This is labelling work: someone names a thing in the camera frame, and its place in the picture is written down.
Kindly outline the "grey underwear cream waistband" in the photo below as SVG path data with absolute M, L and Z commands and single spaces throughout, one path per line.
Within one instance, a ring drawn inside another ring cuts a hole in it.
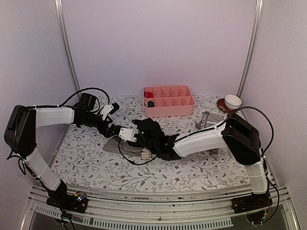
M 103 150 L 112 153 L 120 154 L 118 150 L 118 144 L 120 147 L 121 152 L 125 156 L 135 157 L 139 156 L 142 159 L 150 159 L 152 154 L 149 150 L 145 149 L 144 147 L 133 147 L 130 146 L 127 142 L 123 141 L 119 137 L 112 137 L 110 138 L 103 146 Z

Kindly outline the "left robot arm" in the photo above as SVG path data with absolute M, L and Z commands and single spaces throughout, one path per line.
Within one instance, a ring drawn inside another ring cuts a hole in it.
M 63 183 L 41 156 L 39 135 L 48 127 L 75 125 L 95 127 L 105 137 L 112 136 L 110 115 L 119 109 L 119 105 L 108 103 L 95 108 L 96 101 L 96 96 L 84 93 L 74 105 L 17 105 L 4 133 L 4 141 L 11 149 L 7 159 L 17 158 L 21 171 L 29 170 L 45 188 L 54 192 L 52 199 L 61 208 L 71 204 L 71 197 L 63 190 L 57 190 Z

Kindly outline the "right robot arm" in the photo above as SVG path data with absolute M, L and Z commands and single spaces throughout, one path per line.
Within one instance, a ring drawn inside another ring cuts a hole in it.
M 123 140 L 166 161 L 179 160 L 201 151 L 228 148 L 231 158 L 247 171 L 253 193 L 248 205 L 258 209 L 266 202 L 268 181 L 259 132 L 240 116 L 231 114 L 225 121 L 183 136 L 167 136 L 159 123 L 150 118 L 134 120 L 133 123 L 136 129 L 126 131 Z

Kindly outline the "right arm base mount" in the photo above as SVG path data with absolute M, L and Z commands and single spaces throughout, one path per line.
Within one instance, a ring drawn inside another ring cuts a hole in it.
M 269 207 L 273 204 L 269 189 L 263 194 L 251 193 L 248 196 L 237 197 L 231 200 L 235 214 L 249 212 Z

